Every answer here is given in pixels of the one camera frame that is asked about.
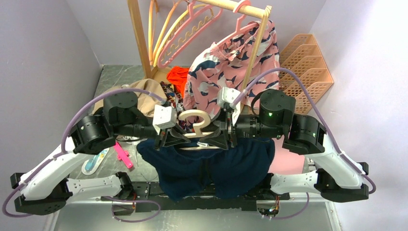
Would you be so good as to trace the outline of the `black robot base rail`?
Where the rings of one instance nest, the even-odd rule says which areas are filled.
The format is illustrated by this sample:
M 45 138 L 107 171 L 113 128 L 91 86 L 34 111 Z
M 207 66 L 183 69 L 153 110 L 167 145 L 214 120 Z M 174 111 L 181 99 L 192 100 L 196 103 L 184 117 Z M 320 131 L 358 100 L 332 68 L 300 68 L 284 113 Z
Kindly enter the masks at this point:
M 136 212 L 150 212 L 157 209 L 157 205 L 141 203 L 142 200 L 157 202 L 162 210 L 196 210 L 196 209 L 241 209 L 242 211 L 256 211 L 260 202 L 274 203 L 275 199 L 289 200 L 290 195 L 278 195 L 269 189 L 266 182 L 262 182 L 243 195 L 228 198 L 216 196 L 215 185 L 210 184 L 198 192 L 190 195 L 174 196 L 165 193 L 158 182 L 134 181 L 133 190 L 121 192 L 114 199 L 131 202 L 136 200 Z

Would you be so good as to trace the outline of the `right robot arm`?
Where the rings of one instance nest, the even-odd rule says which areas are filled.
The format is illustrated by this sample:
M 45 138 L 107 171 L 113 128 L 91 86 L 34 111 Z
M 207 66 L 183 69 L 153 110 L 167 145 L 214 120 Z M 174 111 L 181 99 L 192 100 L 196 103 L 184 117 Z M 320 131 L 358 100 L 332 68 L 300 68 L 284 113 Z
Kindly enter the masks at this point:
M 239 138 L 282 139 L 283 149 L 303 155 L 317 164 L 313 172 L 295 175 L 273 174 L 260 185 L 265 199 L 286 193 L 316 193 L 338 203 L 367 200 L 369 187 L 364 183 L 369 166 L 355 162 L 336 151 L 334 141 L 322 121 L 295 113 L 295 98 L 278 90 L 266 90 L 253 99 L 259 103 L 258 115 L 221 115 L 216 130 L 200 138 L 201 142 L 228 149 Z

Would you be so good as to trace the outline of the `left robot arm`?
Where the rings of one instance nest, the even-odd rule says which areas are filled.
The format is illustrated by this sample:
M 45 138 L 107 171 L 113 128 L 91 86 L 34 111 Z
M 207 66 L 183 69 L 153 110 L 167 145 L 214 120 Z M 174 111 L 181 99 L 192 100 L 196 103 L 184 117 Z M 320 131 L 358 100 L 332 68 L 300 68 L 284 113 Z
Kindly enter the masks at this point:
M 66 204 L 92 197 L 126 201 L 134 196 L 129 176 L 118 172 L 105 178 L 75 180 L 69 174 L 81 163 L 106 148 L 119 135 L 156 139 L 159 146 L 189 139 L 177 125 L 162 126 L 145 117 L 137 108 L 139 89 L 118 89 L 101 94 L 87 103 L 71 119 L 61 144 L 27 173 L 11 176 L 14 217 L 44 216 Z

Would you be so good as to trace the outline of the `navy blue shorts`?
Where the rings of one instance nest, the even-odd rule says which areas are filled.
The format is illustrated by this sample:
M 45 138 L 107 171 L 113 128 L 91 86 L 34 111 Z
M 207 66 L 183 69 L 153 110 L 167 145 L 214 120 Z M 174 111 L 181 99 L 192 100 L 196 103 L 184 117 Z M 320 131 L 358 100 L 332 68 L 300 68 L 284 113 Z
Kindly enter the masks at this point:
M 140 142 L 137 152 L 152 165 L 165 193 L 185 196 L 213 184 L 216 196 L 243 195 L 258 185 L 268 174 L 275 155 L 275 143 L 270 139 L 238 139 L 228 150 L 182 150 L 193 147 L 196 141 L 184 146 L 162 147 L 155 150 L 154 141 Z

